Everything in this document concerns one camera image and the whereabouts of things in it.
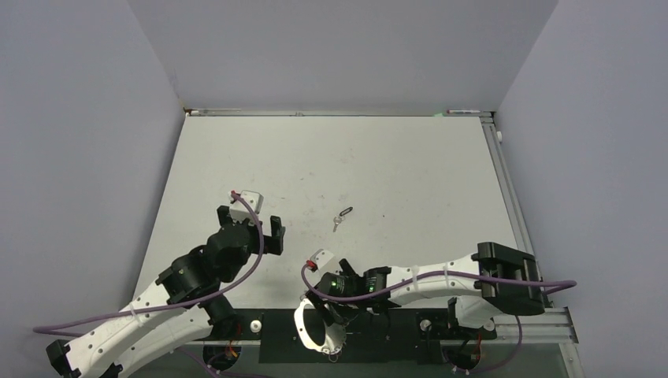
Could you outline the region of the large silver keyring with keys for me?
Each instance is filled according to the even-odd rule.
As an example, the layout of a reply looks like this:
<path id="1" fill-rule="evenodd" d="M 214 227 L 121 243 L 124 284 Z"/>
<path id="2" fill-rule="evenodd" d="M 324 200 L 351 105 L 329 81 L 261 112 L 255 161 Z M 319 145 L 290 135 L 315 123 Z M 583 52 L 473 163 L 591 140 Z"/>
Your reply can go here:
<path id="1" fill-rule="evenodd" d="M 298 340 L 307 350 L 336 360 L 347 341 L 345 324 L 338 321 L 327 305 L 316 307 L 303 298 L 293 313 Z"/>

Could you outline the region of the small key with black tag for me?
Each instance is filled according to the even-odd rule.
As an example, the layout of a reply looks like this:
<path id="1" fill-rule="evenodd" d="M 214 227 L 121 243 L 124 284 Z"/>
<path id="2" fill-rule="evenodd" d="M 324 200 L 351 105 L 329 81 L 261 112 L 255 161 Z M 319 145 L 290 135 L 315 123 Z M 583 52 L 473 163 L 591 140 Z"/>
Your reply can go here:
<path id="1" fill-rule="evenodd" d="M 339 227 L 340 224 L 342 224 L 345 221 L 346 215 L 351 213 L 354 210 L 353 206 L 348 206 L 347 208 L 341 210 L 336 216 L 334 216 L 332 222 L 332 231 L 336 232 L 337 228 Z"/>

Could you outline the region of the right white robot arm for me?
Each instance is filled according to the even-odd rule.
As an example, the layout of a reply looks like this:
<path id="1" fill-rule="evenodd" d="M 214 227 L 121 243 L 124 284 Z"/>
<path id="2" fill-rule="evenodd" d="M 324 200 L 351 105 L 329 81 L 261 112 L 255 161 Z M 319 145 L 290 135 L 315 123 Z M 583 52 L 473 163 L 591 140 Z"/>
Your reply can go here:
<path id="1" fill-rule="evenodd" d="M 381 266 L 356 273 L 350 264 L 319 250 L 302 267 L 315 272 L 308 296 L 327 320 L 352 310 L 382 314 L 421 300 L 445 298 L 446 329 L 456 337 L 485 326 L 493 317 L 544 313 L 544 296 L 533 255 L 494 242 L 477 244 L 463 258 L 432 265 Z"/>

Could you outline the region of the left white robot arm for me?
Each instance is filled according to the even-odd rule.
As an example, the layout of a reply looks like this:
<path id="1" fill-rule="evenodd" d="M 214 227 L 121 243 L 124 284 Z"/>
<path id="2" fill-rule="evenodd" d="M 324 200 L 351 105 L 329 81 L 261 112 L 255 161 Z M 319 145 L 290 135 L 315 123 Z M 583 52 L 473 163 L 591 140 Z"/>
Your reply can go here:
<path id="1" fill-rule="evenodd" d="M 205 244 L 175 259 L 155 281 L 119 313 L 100 317 L 93 330 L 46 347 L 61 377 L 129 377 L 138 369 L 197 339 L 232 334 L 236 312 L 225 293 L 247 280 L 251 255 L 281 255 L 286 228 L 269 218 L 269 235 L 261 230 L 255 208 L 240 202 L 217 209 L 219 229 Z"/>

